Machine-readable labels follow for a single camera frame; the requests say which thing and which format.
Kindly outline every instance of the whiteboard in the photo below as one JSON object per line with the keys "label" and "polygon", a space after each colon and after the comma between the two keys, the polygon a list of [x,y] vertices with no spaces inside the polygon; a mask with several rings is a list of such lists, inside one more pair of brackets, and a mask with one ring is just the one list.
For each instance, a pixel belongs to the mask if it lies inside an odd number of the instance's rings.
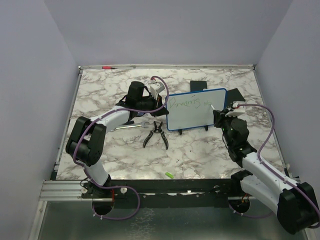
{"label": "whiteboard", "polygon": [[211,105],[223,110],[226,105],[225,88],[170,94],[166,109],[166,125],[169,131],[190,129],[214,124]]}

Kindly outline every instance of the gray wall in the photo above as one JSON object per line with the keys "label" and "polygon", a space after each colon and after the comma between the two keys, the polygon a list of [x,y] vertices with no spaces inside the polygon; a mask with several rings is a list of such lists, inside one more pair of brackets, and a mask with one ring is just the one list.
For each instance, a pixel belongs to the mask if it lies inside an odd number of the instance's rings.
{"label": "gray wall", "polygon": [[320,202],[320,2],[294,0],[257,65],[286,162]]}
{"label": "gray wall", "polygon": [[77,65],[42,0],[0,1],[0,238],[27,239]]}
{"label": "gray wall", "polygon": [[292,0],[45,0],[79,65],[257,64]]}

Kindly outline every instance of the marble tabletop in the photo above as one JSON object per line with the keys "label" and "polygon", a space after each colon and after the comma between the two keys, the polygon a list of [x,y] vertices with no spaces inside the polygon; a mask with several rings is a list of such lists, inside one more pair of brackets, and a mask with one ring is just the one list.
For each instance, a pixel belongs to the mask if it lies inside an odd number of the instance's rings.
{"label": "marble tabletop", "polygon": [[[148,85],[151,76],[162,77],[170,93],[190,91],[190,80],[207,81],[209,89],[238,88],[247,103],[262,104],[262,98],[251,69],[87,69],[82,73],[74,103],[67,138],[76,119],[98,116],[110,110],[128,92],[132,81]],[[266,112],[257,107],[247,107],[240,118],[247,121],[250,131],[248,141],[258,149],[270,131]],[[104,168],[113,179],[168,179],[170,172],[175,179],[223,179],[229,178],[241,168],[234,163],[222,141],[221,129],[203,127],[168,131],[166,116],[154,118],[149,114],[133,119],[135,123],[163,121],[162,129],[169,142],[166,150],[160,135],[151,138],[146,148],[143,141],[152,129],[125,128],[109,132],[105,136],[101,160]],[[272,136],[262,151],[262,156],[277,169],[283,171],[280,155]],[[78,165],[73,163],[65,150],[60,158],[57,180],[80,180],[86,176]]]}

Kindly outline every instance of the black pliers handle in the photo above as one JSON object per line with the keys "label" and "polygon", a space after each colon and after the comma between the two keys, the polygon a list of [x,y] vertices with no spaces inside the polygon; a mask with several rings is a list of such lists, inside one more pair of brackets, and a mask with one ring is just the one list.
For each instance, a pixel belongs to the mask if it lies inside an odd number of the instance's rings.
{"label": "black pliers handle", "polygon": [[168,140],[165,136],[165,132],[161,129],[163,122],[160,123],[159,126],[157,126],[156,121],[153,122],[154,124],[154,129],[150,131],[149,135],[145,138],[144,142],[143,142],[143,148],[146,147],[147,143],[149,142],[149,140],[151,139],[151,137],[154,135],[154,133],[160,133],[161,134],[161,138],[164,141],[165,144],[165,148],[168,150],[169,148],[169,143]]}

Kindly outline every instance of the whiteboard stand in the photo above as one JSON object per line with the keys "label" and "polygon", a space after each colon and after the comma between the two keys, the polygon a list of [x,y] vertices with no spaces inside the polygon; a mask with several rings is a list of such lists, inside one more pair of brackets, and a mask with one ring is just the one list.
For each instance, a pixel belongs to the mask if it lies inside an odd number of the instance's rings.
{"label": "whiteboard stand", "polygon": [[[206,126],[203,126],[205,131],[208,131],[209,130],[209,126],[206,125]],[[179,132],[179,135],[182,135],[182,129],[178,129],[178,132]]]}

